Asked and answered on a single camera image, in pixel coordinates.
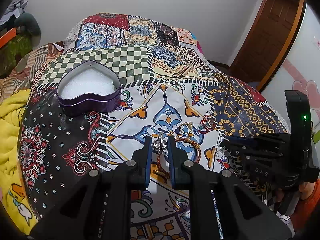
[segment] door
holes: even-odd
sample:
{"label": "door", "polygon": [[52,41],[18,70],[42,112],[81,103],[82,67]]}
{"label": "door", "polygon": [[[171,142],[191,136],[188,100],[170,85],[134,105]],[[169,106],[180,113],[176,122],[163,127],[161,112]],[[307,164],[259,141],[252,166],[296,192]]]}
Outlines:
{"label": "door", "polygon": [[286,43],[299,0],[263,0],[252,28],[230,67],[231,76],[260,82]]}

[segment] yellow blanket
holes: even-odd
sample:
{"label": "yellow blanket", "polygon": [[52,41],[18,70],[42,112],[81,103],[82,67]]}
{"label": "yellow blanket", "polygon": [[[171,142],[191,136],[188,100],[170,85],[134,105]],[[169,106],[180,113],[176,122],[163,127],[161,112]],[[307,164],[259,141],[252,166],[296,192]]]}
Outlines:
{"label": "yellow blanket", "polygon": [[30,89],[20,90],[0,105],[0,199],[17,227],[29,234],[37,223],[28,204],[18,161],[18,134]]}

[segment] brown braided bracelet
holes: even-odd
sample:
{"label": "brown braided bracelet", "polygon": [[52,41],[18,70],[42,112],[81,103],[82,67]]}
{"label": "brown braided bracelet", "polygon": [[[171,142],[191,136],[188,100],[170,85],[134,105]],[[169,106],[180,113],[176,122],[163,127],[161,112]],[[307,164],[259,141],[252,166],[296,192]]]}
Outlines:
{"label": "brown braided bracelet", "polygon": [[[200,161],[200,158],[201,158],[201,150],[200,150],[200,145],[193,141],[193,140],[190,140],[189,137],[187,138],[176,138],[175,139],[176,142],[186,142],[186,143],[189,143],[197,152],[197,159],[196,159],[196,163],[199,163]],[[159,169],[159,171],[153,171],[154,174],[157,174],[159,175],[159,173],[162,173],[166,179],[170,179],[170,173],[165,171],[164,168],[162,168],[161,166],[161,163],[160,163],[160,155],[161,154],[158,154],[157,156],[157,167]]]}

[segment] heart-shaped box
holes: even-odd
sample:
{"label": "heart-shaped box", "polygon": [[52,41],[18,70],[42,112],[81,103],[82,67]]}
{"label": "heart-shaped box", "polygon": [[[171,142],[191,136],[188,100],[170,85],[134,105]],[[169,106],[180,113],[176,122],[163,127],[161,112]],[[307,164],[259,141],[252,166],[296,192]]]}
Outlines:
{"label": "heart-shaped box", "polygon": [[[84,93],[71,99],[63,98],[62,92],[65,86],[77,75],[85,70],[93,68],[112,79],[115,92],[108,95]],[[97,111],[109,113],[119,106],[121,96],[121,84],[118,76],[111,69],[92,60],[81,63],[68,72],[59,82],[57,88],[58,101],[65,115],[75,117],[77,115]]]}

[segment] wall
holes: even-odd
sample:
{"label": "wall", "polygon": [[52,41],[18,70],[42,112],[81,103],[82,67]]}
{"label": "wall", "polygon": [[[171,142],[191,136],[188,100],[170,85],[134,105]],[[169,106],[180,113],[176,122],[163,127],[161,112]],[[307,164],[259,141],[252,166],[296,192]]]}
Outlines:
{"label": "wall", "polygon": [[[311,120],[320,129],[320,20],[307,6],[298,36],[284,63],[262,92],[266,100],[290,125],[284,90],[300,90],[308,94]],[[320,159],[320,142],[316,144]]]}
{"label": "wall", "polygon": [[249,33],[250,29],[251,29],[251,26],[252,26],[252,24],[253,24],[256,16],[257,16],[257,13],[258,13],[258,11],[260,9],[261,3],[262,3],[262,0],[257,0],[255,6],[253,8],[252,14],[251,14],[251,16],[249,18],[249,21],[248,21],[247,25],[244,28],[244,32],[242,33],[242,35],[240,37],[240,40],[239,40],[236,48],[234,49],[232,55],[228,59],[228,63],[227,63],[228,66],[231,66],[231,64],[235,60],[239,50],[241,49],[242,44],[244,43],[245,39],[247,38],[247,35],[248,35],[248,33]]}
{"label": "wall", "polygon": [[81,19],[99,12],[147,17],[190,30],[209,60],[227,63],[257,0],[28,0],[42,30],[40,45],[61,41]]}

